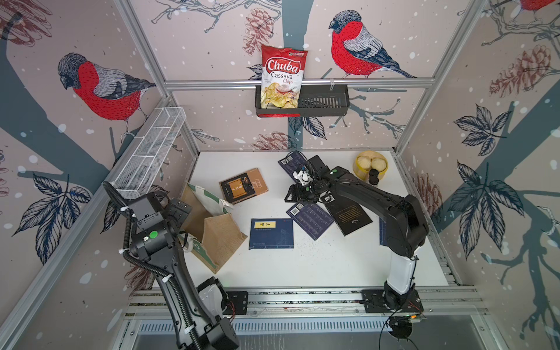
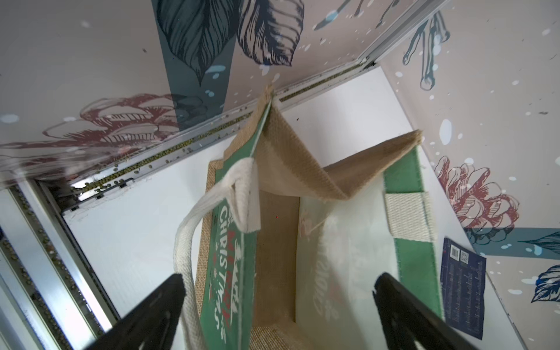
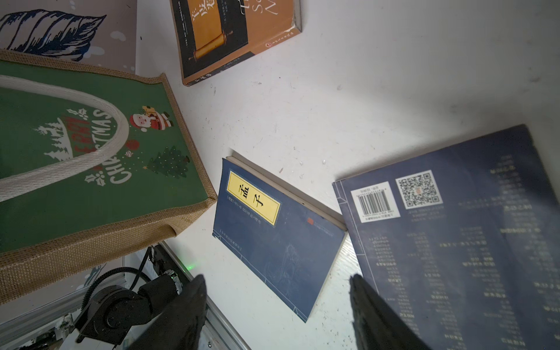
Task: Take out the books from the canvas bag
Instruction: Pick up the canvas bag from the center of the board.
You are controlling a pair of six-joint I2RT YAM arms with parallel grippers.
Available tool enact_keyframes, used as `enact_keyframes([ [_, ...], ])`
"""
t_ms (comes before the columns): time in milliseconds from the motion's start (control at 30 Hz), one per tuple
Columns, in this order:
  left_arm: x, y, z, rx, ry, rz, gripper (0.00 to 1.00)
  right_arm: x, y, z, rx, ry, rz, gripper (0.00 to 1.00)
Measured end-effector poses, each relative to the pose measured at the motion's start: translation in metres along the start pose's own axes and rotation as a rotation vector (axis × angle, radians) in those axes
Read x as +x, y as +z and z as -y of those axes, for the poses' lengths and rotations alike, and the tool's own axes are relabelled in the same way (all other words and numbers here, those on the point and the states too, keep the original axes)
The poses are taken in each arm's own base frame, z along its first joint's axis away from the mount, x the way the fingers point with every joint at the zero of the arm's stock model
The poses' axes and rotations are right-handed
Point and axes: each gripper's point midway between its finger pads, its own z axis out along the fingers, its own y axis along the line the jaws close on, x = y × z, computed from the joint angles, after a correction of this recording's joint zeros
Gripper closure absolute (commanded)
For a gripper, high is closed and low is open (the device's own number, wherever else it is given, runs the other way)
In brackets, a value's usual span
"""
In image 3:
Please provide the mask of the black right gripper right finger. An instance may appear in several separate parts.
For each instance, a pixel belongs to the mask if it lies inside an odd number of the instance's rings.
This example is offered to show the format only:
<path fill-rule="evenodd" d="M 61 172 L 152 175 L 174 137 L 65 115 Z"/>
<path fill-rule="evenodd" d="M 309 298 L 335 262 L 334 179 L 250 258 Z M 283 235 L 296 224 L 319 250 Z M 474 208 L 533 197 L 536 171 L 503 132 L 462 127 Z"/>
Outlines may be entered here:
<path fill-rule="evenodd" d="M 349 283 L 358 349 L 430 349 L 362 276 L 355 274 Z"/>

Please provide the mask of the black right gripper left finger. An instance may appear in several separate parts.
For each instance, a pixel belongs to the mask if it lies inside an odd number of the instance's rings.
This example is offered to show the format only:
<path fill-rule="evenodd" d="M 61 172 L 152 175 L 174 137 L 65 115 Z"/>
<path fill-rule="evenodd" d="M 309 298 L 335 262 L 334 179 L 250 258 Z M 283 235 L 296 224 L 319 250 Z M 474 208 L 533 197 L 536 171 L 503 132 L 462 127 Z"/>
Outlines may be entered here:
<path fill-rule="evenodd" d="M 131 349 L 197 349 L 206 321 L 207 286 L 198 275 L 135 340 Z"/>

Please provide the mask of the navy book with QR code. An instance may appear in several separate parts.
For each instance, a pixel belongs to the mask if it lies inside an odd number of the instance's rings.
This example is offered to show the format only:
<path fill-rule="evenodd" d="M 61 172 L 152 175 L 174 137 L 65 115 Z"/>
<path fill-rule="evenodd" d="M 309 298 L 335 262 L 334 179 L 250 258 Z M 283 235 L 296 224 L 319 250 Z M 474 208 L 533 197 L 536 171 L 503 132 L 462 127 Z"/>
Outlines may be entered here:
<path fill-rule="evenodd" d="M 333 187 L 363 277 L 428 347 L 559 348 L 559 202 L 526 125 Z"/>

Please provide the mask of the navy book yellow label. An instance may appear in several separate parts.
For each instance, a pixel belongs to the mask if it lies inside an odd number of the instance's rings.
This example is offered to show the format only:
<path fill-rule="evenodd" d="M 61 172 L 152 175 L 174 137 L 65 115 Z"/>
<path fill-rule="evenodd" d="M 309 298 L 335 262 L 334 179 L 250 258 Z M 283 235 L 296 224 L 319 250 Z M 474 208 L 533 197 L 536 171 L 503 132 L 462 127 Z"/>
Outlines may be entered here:
<path fill-rule="evenodd" d="M 344 221 L 243 160 L 223 158 L 212 235 L 303 322 L 346 236 Z"/>

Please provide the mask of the burlap canvas bag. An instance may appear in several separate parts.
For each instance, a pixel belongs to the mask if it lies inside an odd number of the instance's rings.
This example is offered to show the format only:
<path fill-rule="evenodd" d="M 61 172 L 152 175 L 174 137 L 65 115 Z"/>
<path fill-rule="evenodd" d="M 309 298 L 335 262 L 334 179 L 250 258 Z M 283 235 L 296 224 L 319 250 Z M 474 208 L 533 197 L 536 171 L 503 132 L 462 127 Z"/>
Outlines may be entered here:
<path fill-rule="evenodd" d="M 1 51 L 1 301 L 175 237 L 217 200 L 166 75 Z"/>

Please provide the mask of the brown cover book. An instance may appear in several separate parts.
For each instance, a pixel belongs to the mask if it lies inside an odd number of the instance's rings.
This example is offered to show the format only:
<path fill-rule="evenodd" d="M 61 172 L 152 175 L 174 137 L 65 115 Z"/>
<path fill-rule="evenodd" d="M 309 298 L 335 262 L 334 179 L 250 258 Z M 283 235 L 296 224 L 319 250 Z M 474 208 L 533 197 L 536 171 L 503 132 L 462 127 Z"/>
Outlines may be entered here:
<path fill-rule="evenodd" d="M 180 0 L 172 1 L 171 9 L 185 86 L 303 31 L 297 0 Z"/>

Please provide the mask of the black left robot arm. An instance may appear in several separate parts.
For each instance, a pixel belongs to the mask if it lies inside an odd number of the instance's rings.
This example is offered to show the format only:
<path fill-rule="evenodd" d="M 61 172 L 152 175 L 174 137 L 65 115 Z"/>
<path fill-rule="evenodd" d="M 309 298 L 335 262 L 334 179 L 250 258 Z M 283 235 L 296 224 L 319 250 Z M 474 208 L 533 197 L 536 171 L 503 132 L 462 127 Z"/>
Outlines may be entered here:
<path fill-rule="evenodd" d="M 115 268 L 94 281 L 74 324 L 75 341 L 119 346 L 132 327 L 146 325 L 132 349 L 196 349 L 206 310 L 204 277 L 188 279 L 158 244 L 147 248 L 138 268 Z"/>

